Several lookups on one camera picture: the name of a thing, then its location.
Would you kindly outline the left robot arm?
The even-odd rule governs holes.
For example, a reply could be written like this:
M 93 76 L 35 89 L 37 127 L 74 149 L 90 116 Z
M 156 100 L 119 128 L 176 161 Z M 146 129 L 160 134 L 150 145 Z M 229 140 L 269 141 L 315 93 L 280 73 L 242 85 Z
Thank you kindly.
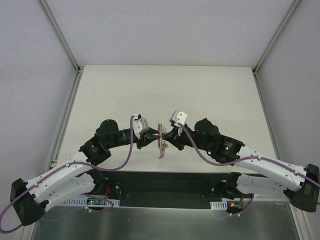
M 111 157 L 110 150 L 128 145 L 141 149 L 160 139 L 159 131 L 145 118 L 133 115 L 130 127 L 120 130 L 115 120 L 104 120 L 94 136 L 65 162 L 30 180 L 11 185 L 10 202 L 22 226 L 37 222 L 45 213 L 73 195 L 105 191 L 104 169 L 99 165 Z

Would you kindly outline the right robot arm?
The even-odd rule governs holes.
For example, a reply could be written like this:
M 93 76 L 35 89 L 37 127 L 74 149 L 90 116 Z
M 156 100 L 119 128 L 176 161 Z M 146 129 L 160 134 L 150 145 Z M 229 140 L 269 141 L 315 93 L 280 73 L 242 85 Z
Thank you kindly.
M 207 118 L 198 121 L 194 129 L 175 121 L 171 125 L 172 130 L 164 133 L 162 138 L 178 150 L 193 147 L 210 165 L 236 166 L 260 175 L 237 174 L 234 180 L 225 184 L 228 196 L 282 194 L 294 207 L 316 212 L 320 193 L 320 169 L 316 165 L 301 166 L 267 157 L 240 140 L 222 135 Z

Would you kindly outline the red handled key organizer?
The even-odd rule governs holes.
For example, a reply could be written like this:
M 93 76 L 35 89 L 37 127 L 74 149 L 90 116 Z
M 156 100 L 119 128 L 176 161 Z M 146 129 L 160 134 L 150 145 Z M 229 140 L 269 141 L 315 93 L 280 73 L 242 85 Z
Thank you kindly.
M 166 128 L 163 126 L 162 123 L 159 123 L 157 126 L 158 135 L 160 138 L 157 140 L 158 150 L 159 150 L 159 159 L 162 159 L 165 156 L 165 151 L 169 147 L 166 141 L 163 139 L 163 136 L 167 133 Z

